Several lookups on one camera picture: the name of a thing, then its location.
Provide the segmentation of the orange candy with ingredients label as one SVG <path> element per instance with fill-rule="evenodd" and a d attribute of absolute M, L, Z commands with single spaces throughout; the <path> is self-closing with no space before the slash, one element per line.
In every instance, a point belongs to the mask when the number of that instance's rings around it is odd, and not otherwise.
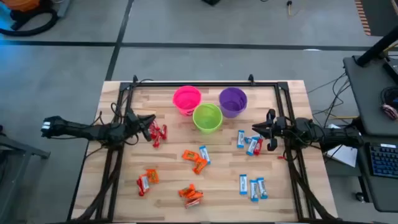
<path fill-rule="evenodd" d="M 190 208 L 190 207 L 199 205 L 200 203 L 201 203 L 201 198 L 192 198 L 192 199 L 188 199 L 188 200 L 185 202 L 184 207 L 185 207 L 186 209 L 188 209 L 188 208 Z"/>

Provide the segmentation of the red candy with white label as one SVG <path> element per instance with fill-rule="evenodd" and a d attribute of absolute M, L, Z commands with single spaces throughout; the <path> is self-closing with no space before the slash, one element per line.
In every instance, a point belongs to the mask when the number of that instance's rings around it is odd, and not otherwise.
<path fill-rule="evenodd" d="M 149 191 L 149 181 L 146 174 L 142 174 L 136 180 L 137 186 L 139 188 L 139 196 L 144 196 L 146 192 Z"/>

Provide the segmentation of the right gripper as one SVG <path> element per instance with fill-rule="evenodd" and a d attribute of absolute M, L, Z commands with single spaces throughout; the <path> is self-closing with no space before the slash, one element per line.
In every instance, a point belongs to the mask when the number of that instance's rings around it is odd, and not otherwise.
<path fill-rule="evenodd" d="M 277 147 L 276 136 L 282 137 L 284 129 L 278 129 L 275 125 L 276 122 L 276 112 L 274 109 L 270 109 L 266 115 L 266 122 L 257 123 L 252 125 L 252 129 L 257 129 L 256 132 L 260 134 L 263 138 L 269 138 L 269 143 L 267 144 L 268 151 L 274 151 Z"/>

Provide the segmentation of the white paper sheet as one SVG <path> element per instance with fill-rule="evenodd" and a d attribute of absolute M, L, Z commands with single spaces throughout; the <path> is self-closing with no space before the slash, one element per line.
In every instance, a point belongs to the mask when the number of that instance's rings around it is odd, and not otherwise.
<path fill-rule="evenodd" d="M 363 145 L 363 139 L 361 133 L 352 126 L 329 124 L 326 138 L 320 145 L 327 158 L 356 167 L 358 147 Z"/>

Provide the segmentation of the green jack-o-lantern bucket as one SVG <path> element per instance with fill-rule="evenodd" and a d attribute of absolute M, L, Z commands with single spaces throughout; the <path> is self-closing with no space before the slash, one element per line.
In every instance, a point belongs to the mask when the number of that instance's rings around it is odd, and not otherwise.
<path fill-rule="evenodd" d="M 193 112 L 193 122 L 202 133 L 211 134 L 222 125 L 223 114 L 213 103 L 202 103 Z"/>

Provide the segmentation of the black backlit keyboard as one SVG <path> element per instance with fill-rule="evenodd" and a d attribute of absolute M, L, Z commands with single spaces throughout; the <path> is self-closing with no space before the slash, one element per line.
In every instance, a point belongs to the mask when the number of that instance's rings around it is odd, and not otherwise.
<path fill-rule="evenodd" d="M 398 179 L 398 145 L 368 142 L 366 148 L 373 176 Z"/>

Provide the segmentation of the dark grey side table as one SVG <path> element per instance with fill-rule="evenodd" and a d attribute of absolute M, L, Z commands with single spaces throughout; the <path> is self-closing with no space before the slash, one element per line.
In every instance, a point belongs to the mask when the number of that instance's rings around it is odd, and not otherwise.
<path fill-rule="evenodd" d="M 10 139 L 0 125 L 0 224 L 5 224 L 32 156 L 48 159 L 50 153 Z"/>

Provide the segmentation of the pink jack-o-lantern bucket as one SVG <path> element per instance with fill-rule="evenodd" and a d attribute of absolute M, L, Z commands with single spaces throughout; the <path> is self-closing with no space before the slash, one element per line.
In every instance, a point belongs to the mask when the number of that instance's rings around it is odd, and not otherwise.
<path fill-rule="evenodd" d="M 191 116 L 201 103 L 201 91 L 194 86 L 181 86 L 175 91 L 172 103 L 182 115 Z"/>

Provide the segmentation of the black monitor pole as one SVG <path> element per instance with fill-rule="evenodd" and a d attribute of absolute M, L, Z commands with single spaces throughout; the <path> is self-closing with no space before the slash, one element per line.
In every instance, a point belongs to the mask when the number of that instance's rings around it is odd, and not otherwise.
<path fill-rule="evenodd" d="M 356 64 L 363 67 L 373 58 L 381 54 L 386 48 L 393 44 L 398 39 L 398 26 L 395 26 L 388 34 L 381 38 L 375 43 L 370 49 L 368 49 L 362 56 L 354 58 Z"/>

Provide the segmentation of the dark mat with striped edge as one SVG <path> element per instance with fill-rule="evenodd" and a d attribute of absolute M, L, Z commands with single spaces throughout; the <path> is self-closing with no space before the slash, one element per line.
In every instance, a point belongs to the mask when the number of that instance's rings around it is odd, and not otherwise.
<path fill-rule="evenodd" d="M 398 26 L 398 0 L 354 0 L 364 33 L 382 37 Z"/>

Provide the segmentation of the orange vacuum cleaner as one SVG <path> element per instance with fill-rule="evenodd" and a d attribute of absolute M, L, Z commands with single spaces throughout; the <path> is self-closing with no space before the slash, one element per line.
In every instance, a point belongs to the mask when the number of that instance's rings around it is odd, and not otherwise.
<path fill-rule="evenodd" d="M 0 3 L 11 11 L 11 19 L 15 21 L 12 30 L 19 30 L 40 7 L 40 0 L 0 0 Z"/>

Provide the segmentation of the purple jack-o-lantern bucket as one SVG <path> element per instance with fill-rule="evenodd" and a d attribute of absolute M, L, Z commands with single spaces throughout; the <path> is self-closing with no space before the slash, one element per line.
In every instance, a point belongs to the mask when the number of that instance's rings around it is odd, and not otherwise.
<path fill-rule="evenodd" d="M 228 87 L 220 93 L 219 103 L 224 117 L 235 118 L 246 109 L 248 98 L 242 89 Z"/>

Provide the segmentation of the grey desk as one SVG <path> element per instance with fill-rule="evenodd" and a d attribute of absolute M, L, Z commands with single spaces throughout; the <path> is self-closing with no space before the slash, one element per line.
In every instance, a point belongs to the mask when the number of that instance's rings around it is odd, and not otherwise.
<path fill-rule="evenodd" d="M 368 142 L 398 145 L 398 138 L 364 136 L 358 149 L 357 162 L 361 171 L 360 184 L 366 202 L 379 212 L 398 213 L 398 179 L 373 176 L 369 166 Z"/>
<path fill-rule="evenodd" d="M 381 109 L 381 91 L 396 84 L 383 68 L 385 62 L 373 60 L 360 67 L 353 57 L 343 59 L 364 132 L 372 136 L 398 137 L 398 121 L 391 120 Z"/>

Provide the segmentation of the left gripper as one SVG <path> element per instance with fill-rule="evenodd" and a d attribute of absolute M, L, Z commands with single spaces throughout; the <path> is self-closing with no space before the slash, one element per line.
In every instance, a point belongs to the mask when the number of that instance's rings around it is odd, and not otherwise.
<path fill-rule="evenodd" d="M 156 116 L 154 114 L 139 115 L 136 114 L 137 121 L 135 123 L 126 123 L 124 119 L 126 138 L 131 138 L 141 133 L 147 142 L 150 142 L 150 131 L 146 125 L 151 125 Z"/>

